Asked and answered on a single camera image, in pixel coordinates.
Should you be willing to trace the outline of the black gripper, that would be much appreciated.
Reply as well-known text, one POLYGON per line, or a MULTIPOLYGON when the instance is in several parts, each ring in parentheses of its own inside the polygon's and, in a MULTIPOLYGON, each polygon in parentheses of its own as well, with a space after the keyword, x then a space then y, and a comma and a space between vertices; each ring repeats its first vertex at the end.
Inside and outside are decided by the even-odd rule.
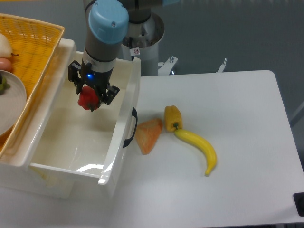
POLYGON ((110 85, 110 77, 114 68, 114 61, 98 62, 82 60, 81 65, 77 61, 73 61, 68 65, 68 80, 76 87, 78 95, 84 85, 95 90, 98 98, 98 107, 101 105, 110 105, 120 89, 114 85, 110 85))

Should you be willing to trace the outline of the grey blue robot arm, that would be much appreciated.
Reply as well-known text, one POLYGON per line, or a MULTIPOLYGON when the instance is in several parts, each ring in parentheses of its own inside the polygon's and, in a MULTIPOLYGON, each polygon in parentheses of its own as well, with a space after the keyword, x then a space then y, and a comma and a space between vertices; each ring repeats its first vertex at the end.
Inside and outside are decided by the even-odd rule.
POLYGON ((162 19, 151 9, 175 4, 175 0, 85 0, 87 25, 82 61, 68 66, 68 79, 76 86, 78 104, 94 111, 109 105, 119 88, 110 77, 121 56, 138 57, 142 76, 159 74, 159 42, 164 35, 162 19))

